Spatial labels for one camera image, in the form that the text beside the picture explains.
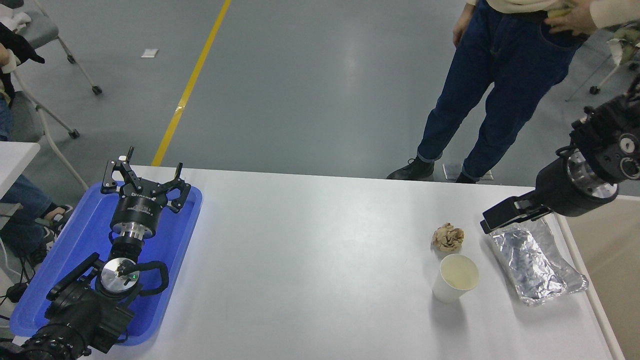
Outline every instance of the hand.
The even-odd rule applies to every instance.
[[[9,51],[0,44],[0,66],[5,66],[9,63]]]
[[[598,27],[591,18],[589,6],[593,0],[570,0],[575,7],[565,16],[545,19],[545,24],[551,26],[549,33],[555,34],[562,31],[571,31],[573,36],[579,34],[593,34]]]
[[[476,7],[471,4],[466,4],[465,8],[462,10],[462,14],[460,14],[460,18],[453,26],[453,45],[458,47],[460,43],[460,39],[462,39],[462,35],[464,35],[467,30],[467,26],[469,26],[469,22],[471,21],[471,17],[474,15],[474,10]]]

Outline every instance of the aluminum foil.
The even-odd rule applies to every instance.
[[[491,233],[502,268],[527,305],[587,290],[589,281],[564,260],[544,219],[511,224]]]

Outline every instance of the person's leg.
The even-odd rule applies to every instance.
[[[6,101],[0,96],[0,141],[11,141],[13,117]]]
[[[503,157],[540,99],[567,75],[580,43],[548,33],[545,24],[511,19],[496,43],[492,74],[495,87],[486,100],[486,117],[463,175],[475,181]]]
[[[45,229],[34,220],[41,217],[51,205],[51,198],[20,175],[0,202],[22,204],[12,219],[0,230],[0,236],[18,256],[25,256],[43,242]]]
[[[449,144],[469,111],[493,81],[491,68],[493,33],[502,15],[484,1],[479,2],[451,62],[442,94],[431,110],[417,154],[422,161],[435,161]]]

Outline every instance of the white paper cup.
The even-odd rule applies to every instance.
[[[478,267],[471,259],[460,254],[447,255],[440,262],[433,295],[442,302],[454,302],[475,288],[479,280]]]

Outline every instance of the brown crumpled paper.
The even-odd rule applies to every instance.
[[[440,251],[451,252],[462,246],[465,239],[465,232],[462,229],[454,228],[451,223],[446,223],[433,233],[433,245]]]

